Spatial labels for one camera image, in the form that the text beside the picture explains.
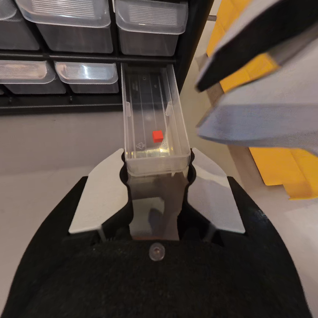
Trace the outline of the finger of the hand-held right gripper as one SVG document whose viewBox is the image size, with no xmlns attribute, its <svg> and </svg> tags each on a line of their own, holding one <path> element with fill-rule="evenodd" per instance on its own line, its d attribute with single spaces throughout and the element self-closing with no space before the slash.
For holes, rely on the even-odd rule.
<svg viewBox="0 0 318 318">
<path fill-rule="evenodd" d="M 252 1 L 230 27 L 196 82 L 203 92 L 254 57 L 317 24 L 317 1 Z"/>
<path fill-rule="evenodd" d="M 197 127 L 221 144 L 304 149 L 317 156 L 318 50 L 308 45 L 281 69 L 226 93 Z"/>
</svg>

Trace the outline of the black drawer cabinet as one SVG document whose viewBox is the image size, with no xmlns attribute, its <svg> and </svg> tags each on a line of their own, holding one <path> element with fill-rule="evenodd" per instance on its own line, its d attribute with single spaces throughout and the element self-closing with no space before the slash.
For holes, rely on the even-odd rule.
<svg viewBox="0 0 318 318">
<path fill-rule="evenodd" d="M 131 66 L 165 67 L 173 65 L 179 93 L 184 85 L 191 61 L 194 57 L 198 42 L 202 35 L 205 23 L 213 1 L 159 1 L 188 4 L 188 18 L 185 31 L 178 37 L 176 50 L 172 57 L 144 57 L 140 55 L 126 55 L 120 51 L 120 40 L 117 27 L 112 28 L 114 41 L 114 56 L 98 55 L 94 58 L 102 62 L 118 62 L 119 93 L 117 94 L 83 94 L 72 93 L 66 87 L 66 94 L 51 95 L 15 95 L 1 85 L 1 117 L 40 115 L 45 113 L 111 113 L 122 112 L 122 83 L 121 64 Z M 1 57 L 25 57 L 25 52 L 1 51 Z M 38 53 L 26 53 L 26 57 L 36 58 Z"/>
</svg>

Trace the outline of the clear plastic drawer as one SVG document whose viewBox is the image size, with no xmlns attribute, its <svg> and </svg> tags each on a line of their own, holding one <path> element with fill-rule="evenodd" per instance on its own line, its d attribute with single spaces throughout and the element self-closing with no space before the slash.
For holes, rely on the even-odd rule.
<svg viewBox="0 0 318 318">
<path fill-rule="evenodd" d="M 135 177 L 178 173 L 190 163 L 190 146 L 173 65 L 121 64 L 125 162 Z M 164 139 L 154 143 L 152 132 Z"/>
</svg>

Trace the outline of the yellow plastic bin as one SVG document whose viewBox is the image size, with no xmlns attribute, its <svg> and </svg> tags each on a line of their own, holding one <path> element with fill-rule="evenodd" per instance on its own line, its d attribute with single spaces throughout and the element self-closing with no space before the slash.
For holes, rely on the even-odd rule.
<svg viewBox="0 0 318 318">
<path fill-rule="evenodd" d="M 210 57 L 218 42 L 240 16 L 249 0 L 223 0 L 218 5 L 216 23 L 207 47 Z M 223 93 L 272 73 L 281 62 L 273 53 L 264 53 L 220 81 Z M 282 185 L 290 200 L 318 197 L 318 159 L 301 149 L 249 148 L 267 186 Z"/>
</svg>

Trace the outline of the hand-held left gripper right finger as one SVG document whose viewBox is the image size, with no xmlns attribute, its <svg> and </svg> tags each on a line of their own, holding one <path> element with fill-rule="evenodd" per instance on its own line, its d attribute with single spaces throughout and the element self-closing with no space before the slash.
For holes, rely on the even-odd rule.
<svg viewBox="0 0 318 318">
<path fill-rule="evenodd" d="M 221 232 L 245 234 L 228 176 L 208 156 L 191 149 L 188 184 L 178 215 L 180 240 L 217 241 Z"/>
</svg>

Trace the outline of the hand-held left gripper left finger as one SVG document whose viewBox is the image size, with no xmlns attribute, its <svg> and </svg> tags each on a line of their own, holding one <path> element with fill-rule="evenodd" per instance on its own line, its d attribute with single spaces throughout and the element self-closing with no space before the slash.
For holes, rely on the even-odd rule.
<svg viewBox="0 0 318 318">
<path fill-rule="evenodd" d="M 133 204 L 128 185 L 124 149 L 101 161 L 88 175 L 74 217 L 70 235 L 97 232 L 103 241 L 129 228 Z"/>
</svg>

